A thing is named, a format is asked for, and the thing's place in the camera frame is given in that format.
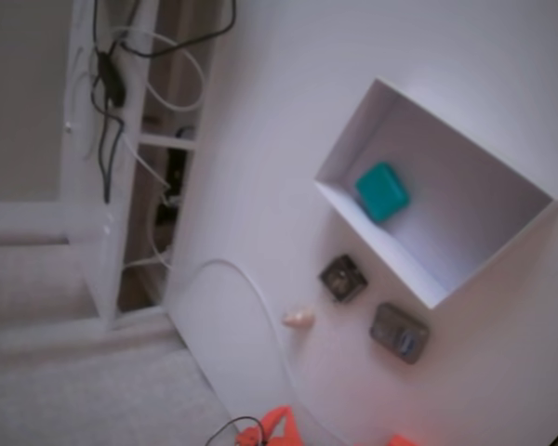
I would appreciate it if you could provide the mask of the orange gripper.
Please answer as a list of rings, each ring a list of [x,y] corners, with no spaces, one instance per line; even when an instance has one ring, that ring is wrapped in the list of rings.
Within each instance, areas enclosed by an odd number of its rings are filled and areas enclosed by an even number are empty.
[[[279,438],[279,444],[284,446],[303,446],[303,439],[299,433],[295,415],[290,406],[279,406],[266,413],[259,427],[250,426],[240,431],[235,437],[236,446],[266,446],[265,435],[271,435],[274,429],[285,419],[284,434]]]

